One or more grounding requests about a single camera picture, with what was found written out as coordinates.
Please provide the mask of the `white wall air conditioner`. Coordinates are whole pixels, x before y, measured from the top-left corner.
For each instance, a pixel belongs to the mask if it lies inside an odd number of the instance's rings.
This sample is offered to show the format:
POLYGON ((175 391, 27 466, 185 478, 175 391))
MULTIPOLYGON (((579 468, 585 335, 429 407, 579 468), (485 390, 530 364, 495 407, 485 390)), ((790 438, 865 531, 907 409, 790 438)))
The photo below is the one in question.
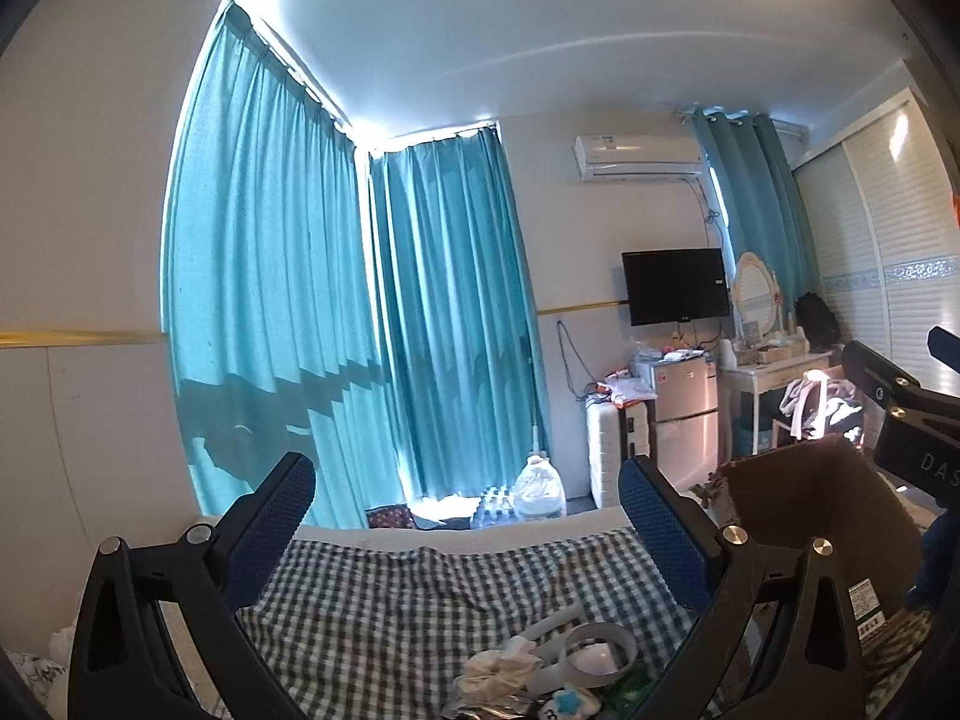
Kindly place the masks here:
POLYGON ((581 135, 574 158, 583 181, 700 177, 703 156, 690 138, 662 135, 581 135))

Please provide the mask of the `black backpack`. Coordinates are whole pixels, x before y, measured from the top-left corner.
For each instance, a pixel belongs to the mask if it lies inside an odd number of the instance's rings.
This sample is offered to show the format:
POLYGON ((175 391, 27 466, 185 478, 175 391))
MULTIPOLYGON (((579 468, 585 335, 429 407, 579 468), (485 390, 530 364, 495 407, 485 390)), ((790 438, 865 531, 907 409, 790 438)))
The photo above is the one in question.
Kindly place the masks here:
POLYGON ((796 320, 812 351, 823 353, 832 349, 841 340, 839 321, 833 310, 814 291, 802 294, 794 304, 796 320))

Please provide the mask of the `large water jug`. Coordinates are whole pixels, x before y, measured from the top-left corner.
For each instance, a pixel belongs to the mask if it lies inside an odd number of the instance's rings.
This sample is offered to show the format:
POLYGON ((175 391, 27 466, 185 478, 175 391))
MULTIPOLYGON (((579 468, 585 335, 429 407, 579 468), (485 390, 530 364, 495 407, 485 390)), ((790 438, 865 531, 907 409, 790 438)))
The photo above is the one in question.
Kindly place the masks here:
POLYGON ((531 455, 511 488, 514 513, 521 520, 550 520, 566 515, 562 477, 543 455, 531 455))

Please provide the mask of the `large left teal curtain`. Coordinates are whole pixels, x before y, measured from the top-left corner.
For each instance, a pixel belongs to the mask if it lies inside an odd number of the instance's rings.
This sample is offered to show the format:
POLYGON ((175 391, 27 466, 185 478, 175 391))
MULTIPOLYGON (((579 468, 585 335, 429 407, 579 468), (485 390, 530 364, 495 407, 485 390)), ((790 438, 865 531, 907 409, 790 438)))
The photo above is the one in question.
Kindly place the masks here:
POLYGON ((363 527, 397 502, 355 149, 236 4, 218 15, 185 99, 161 259, 202 512, 223 514, 290 452, 316 468, 316 527, 363 527))

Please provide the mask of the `wooden chair with clothes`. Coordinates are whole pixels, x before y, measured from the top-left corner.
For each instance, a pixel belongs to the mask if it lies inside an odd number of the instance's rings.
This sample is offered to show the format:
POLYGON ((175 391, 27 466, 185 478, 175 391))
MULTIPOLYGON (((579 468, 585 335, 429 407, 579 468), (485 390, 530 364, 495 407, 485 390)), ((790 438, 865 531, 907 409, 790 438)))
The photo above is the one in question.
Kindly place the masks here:
POLYGON ((864 405, 854 383, 828 371, 811 369, 791 380, 771 427, 771 447, 818 440, 836 434, 861 449, 864 405))

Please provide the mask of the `white sliding wardrobe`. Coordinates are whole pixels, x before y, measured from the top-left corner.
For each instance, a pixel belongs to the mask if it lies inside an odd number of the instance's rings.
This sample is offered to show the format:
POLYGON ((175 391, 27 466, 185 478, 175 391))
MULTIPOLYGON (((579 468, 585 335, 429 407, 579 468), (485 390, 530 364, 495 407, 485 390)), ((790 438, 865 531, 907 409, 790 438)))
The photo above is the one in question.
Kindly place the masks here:
POLYGON ((867 344, 926 387, 958 374, 928 349, 958 330, 958 224, 939 143, 905 89, 800 158, 794 179, 820 270, 818 292, 844 341, 867 344))

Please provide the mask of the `white tape roll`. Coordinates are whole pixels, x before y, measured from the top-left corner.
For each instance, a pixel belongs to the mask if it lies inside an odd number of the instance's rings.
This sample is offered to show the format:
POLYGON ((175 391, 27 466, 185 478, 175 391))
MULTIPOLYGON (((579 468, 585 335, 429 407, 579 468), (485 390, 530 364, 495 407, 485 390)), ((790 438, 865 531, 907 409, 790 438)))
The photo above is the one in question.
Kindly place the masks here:
POLYGON ((558 667, 568 686, 605 688, 635 666, 639 651, 636 637, 619 624, 586 622, 563 637, 558 667))

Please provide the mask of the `right teal curtain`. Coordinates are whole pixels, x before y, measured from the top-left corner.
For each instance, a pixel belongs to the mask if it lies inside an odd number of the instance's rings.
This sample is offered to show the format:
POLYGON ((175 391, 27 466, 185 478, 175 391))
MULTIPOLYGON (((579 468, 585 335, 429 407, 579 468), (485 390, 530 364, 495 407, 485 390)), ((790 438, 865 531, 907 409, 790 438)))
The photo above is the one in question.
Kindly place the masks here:
POLYGON ((784 312, 820 289, 811 225, 775 124, 766 114, 731 117, 693 107, 688 122, 715 171, 736 257, 752 252, 770 268, 784 312))

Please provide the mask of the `white dressing table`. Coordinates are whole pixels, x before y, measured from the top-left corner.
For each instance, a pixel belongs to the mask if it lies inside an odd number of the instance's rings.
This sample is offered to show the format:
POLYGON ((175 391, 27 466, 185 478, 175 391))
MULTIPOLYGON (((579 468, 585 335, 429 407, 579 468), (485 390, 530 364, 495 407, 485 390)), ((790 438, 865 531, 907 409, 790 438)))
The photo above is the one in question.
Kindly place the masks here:
POLYGON ((748 395, 752 403, 750 422, 750 455, 760 451, 760 397, 784 388, 791 380, 800 379, 812 369, 825 371, 830 366, 832 353, 809 353, 795 358, 782 359, 745 367, 718 367, 719 406, 726 415, 726 429, 722 433, 729 439, 729 449, 734 449, 734 421, 739 416, 740 397, 748 395))

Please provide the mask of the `oval vanity mirror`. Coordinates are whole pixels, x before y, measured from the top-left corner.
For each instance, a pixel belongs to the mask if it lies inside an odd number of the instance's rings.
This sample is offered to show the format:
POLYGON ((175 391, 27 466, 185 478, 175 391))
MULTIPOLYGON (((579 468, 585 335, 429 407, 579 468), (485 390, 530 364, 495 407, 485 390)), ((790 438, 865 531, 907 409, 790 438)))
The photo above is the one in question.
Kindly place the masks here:
POLYGON ((743 338, 761 340, 776 330, 779 286, 775 273, 754 252, 745 252, 737 260, 731 296, 743 338))

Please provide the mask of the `middle teal curtain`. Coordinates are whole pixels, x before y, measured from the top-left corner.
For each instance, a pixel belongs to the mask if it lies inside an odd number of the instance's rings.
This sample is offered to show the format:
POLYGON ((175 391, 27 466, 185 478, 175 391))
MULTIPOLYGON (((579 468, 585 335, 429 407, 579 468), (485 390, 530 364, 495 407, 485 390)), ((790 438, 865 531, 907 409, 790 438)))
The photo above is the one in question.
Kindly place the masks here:
POLYGON ((500 133, 370 161, 381 338, 416 497, 478 496, 550 449, 534 289, 500 133))

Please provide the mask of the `checkered bed sheet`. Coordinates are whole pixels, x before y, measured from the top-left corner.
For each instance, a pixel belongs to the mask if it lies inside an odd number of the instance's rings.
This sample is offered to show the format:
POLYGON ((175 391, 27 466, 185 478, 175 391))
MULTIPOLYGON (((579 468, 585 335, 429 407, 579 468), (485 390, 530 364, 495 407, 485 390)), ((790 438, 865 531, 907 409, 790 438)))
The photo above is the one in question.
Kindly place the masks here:
POLYGON ((628 525, 486 551, 297 539, 238 621, 309 718, 436 718, 466 661, 573 603, 659 678, 697 621, 628 525))

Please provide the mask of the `white crumpled cloth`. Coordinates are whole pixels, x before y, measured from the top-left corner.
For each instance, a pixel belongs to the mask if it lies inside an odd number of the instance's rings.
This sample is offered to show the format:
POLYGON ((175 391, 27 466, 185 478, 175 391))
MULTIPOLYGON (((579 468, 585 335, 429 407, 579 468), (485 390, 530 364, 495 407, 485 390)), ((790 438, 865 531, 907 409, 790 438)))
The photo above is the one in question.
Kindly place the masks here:
POLYGON ((516 635, 501 649, 483 650, 466 661, 455 678, 455 695, 469 702, 491 702, 521 692, 542 666, 537 645, 516 635))

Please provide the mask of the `silver mini fridge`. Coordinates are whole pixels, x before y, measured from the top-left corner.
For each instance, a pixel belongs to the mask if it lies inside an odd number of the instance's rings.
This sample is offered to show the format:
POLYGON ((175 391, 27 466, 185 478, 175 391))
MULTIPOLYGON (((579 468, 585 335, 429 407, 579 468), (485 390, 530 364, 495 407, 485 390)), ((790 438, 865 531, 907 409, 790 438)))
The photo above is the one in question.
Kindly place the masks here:
POLYGON ((718 468, 716 364, 706 355, 669 353, 647 366, 652 400, 652 458, 679 493, 704 484, 718 468))

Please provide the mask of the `white suitcase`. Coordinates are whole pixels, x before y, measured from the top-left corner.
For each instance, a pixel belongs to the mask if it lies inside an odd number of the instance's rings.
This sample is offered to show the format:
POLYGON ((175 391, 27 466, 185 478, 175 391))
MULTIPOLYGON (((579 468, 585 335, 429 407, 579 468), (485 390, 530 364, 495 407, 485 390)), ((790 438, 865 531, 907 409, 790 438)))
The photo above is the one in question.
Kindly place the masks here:
POLYGON ((647 405, 640 400, 619 408, 612 401, 591 401, 586 426, 590 495, 597 509, 615 507, 622 463, 651 452, 647 405))

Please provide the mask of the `brown cardboard box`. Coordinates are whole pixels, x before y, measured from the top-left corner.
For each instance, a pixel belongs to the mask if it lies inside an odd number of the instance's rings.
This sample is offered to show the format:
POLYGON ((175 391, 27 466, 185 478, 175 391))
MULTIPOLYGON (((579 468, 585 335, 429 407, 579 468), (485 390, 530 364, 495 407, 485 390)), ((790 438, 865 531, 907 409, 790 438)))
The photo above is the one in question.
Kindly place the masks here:
POLYGON ((761 660, 750 688, 799 699, 866 700, 859 601, 877 614, 905 605, 921 532, 890 484, 841 436, 731 461, 711 476, 706 509, 765 554, 761 660))

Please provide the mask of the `black wall television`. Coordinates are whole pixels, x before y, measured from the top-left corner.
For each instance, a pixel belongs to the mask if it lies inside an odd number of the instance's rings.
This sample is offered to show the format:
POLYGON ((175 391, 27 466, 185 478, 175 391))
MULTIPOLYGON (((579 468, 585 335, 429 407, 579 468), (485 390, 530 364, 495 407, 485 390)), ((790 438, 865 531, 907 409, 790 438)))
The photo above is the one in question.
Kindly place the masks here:
POLYGON ((633 327, 726 319, 731 312, 721 249, 623 252, 633 327))

